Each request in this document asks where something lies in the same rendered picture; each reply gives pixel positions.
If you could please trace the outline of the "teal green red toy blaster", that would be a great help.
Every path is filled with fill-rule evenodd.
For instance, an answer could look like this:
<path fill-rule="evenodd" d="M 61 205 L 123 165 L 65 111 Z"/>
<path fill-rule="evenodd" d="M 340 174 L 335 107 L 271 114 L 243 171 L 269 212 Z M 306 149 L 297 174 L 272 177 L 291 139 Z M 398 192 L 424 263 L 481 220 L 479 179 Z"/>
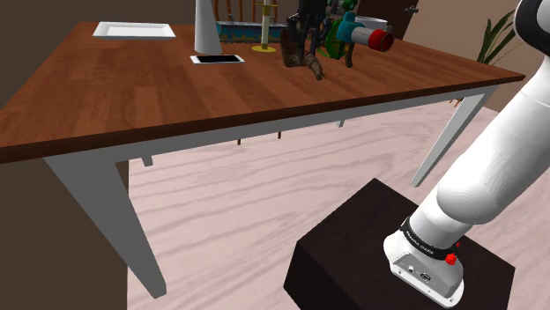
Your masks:
<path fill-rule="evenodd" d="M 380 52 L 389 51 L 395 41 L 391 27 L 382 29 L 366 28 L 355 22 L 353 11 L 358 0 L 327 0 L 327 19 L 323 22 L 323 50 L 317 50 L 331 59 L 345 58 L 346 67 L 353 67 L 353 50 L 356 44 L 364 45 Z"/>

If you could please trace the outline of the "white phone black screen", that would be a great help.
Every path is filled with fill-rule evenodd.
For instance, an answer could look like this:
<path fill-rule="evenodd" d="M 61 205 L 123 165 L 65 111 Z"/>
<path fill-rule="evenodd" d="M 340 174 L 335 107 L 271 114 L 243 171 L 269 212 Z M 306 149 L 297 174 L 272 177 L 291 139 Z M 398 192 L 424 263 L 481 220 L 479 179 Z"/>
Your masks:
<path fill-rule="evenodd" d="M 191 55 L 190 60 L 194 64 L 244 63 L 244 60 L 238 55 Z"/>

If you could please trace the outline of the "dark robot stand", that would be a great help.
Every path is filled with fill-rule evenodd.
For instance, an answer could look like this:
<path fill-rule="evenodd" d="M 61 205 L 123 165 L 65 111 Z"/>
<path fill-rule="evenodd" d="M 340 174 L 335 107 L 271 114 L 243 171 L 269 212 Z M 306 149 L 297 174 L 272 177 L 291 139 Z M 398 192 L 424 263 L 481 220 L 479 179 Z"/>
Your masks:
<path fill-rule="evenodd" d="M 465 292 L 451 309 L 391 273 L 383 240 L 416 208 L 373 179 L 297 241 L 286 292 L 300 310 L 507 310 L 514 267 L 467 237 Z"/>

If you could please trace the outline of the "brown wooden table grey legs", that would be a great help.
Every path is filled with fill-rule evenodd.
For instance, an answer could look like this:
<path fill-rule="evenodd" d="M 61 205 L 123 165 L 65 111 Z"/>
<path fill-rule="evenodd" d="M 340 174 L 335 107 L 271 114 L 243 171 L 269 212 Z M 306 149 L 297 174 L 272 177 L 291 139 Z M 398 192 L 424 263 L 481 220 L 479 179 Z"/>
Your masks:
<path fill-rule="evenodd" d="M 146 290 L 166 282 L 116 164 L 454 98 L 463 105 L 420 166 L 422 181 L 485 100 L 523 75 L 405 41 L 358 46 L 353 67 L 315 80 L 278 55 L 230 44 L 239 64 L 194 64 L 194 29 L 169 41 L 109 41 L 81 22 L 0 108 L 0 165 L 43 159 Z"/>

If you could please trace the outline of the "brown figure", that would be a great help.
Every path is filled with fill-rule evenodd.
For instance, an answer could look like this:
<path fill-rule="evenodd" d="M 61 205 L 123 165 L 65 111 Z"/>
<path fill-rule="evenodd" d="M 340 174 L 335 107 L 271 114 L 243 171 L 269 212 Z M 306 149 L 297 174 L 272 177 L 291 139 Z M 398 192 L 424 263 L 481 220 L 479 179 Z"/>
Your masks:
<path fill-rule="evenodd" d="M 287 68 L 305 66 L 312 70 L 317 80 L 326 77 L 318 59 L 313 54 L 300 48 L 299 44 L 291 39 L 287 29 L 281 31 L 279 45 L 283 63 Z"/>

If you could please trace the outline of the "green potted plant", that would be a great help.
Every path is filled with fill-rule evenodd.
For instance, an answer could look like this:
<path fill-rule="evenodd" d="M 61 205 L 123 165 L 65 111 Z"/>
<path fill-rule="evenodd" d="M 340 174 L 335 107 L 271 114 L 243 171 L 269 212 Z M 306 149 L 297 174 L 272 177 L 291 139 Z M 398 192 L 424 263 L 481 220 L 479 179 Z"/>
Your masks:
<path fill-rule="evenodd" d="M 477 62 L 494 65 L 502 59 L 498 55 L 516 37 L 513 27 L 515 12 L 512 10 L 506 13 L 496 23 L 490 18 L 487 20 Z"/>

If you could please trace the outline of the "white cone vase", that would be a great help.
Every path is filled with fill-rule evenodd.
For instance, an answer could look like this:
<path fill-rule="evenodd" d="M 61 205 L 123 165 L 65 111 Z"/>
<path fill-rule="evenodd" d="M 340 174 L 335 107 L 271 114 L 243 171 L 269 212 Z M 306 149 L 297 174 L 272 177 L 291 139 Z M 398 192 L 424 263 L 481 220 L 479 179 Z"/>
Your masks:
<path fill-rule="evenodd" d="M 222 53 L 211 0 L 196 0 L 194 48 L 204 55 Z"/>

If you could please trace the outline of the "white bowl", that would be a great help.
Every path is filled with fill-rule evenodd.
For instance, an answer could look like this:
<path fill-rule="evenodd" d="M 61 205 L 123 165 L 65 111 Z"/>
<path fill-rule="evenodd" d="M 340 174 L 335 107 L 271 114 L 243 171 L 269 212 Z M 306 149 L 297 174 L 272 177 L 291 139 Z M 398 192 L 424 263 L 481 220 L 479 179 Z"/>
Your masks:
<path fill-rule="evenodd" d="M 387 25 L 387 21 L 385 19 L 380 18 L 372 18 L 372 17 L 365 17 L 365 16 L 356 16 L 355 22 L 363 24 L 366 28 L 370 29 L 384 29 Z"/>

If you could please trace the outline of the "blue patterned long box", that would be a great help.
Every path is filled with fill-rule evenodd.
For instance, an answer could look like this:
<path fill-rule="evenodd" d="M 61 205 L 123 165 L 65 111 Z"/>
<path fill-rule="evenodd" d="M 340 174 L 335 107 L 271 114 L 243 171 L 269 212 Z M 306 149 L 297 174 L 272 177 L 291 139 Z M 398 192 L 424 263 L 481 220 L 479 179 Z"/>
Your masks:
<path fill-rule="evenodd" d="M 260 43 L 262 41 L 262 24 L 251 22 L 217 21 L 219 41 L 223 43 Z M 268 42 L 280 41 L 280 33 L 286 28 L 284 24 L 269 24 Z"/>

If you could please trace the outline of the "brown wooden slatted chair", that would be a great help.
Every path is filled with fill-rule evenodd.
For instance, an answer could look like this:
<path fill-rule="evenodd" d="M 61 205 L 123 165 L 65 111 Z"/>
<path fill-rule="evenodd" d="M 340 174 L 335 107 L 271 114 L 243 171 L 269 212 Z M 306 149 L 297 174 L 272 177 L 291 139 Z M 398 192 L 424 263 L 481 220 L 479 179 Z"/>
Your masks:
<path fill-rule="evenodd" d="M 261 9 L 259 0 L 212 0 L 214 18 L 217 21 L 258 22 Z"/>

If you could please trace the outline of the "white square plate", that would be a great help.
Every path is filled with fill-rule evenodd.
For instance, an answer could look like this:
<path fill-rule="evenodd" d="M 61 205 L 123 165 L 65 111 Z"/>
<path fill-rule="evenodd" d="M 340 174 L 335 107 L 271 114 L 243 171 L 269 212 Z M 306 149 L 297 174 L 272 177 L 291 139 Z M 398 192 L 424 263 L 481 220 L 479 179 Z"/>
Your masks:
<path fill-rule="evenodd" d="M 165 41 L 176 37 L 169 24 L 101 21 L 93 37 L 106 40 Z"/>

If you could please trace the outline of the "yellow base candle holder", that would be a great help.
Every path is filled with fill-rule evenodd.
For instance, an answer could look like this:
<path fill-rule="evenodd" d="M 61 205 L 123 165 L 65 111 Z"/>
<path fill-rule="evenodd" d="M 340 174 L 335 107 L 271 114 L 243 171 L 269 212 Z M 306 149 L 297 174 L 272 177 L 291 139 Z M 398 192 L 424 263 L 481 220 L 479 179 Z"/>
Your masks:
<path fill-rule="evenodd" d="M 276 3 L 271 0 L 263 0 L 262 3 L 257 2 L 256 6 L 262 8 L 262 25 L 261 25 L 261 41 L 259 45 L 255 45 L 252 49 L 260 53 L 274 53 L 275 48 L 269 46 L 269 28 L 271 24 L 271 9 L 277 8 Z"/>

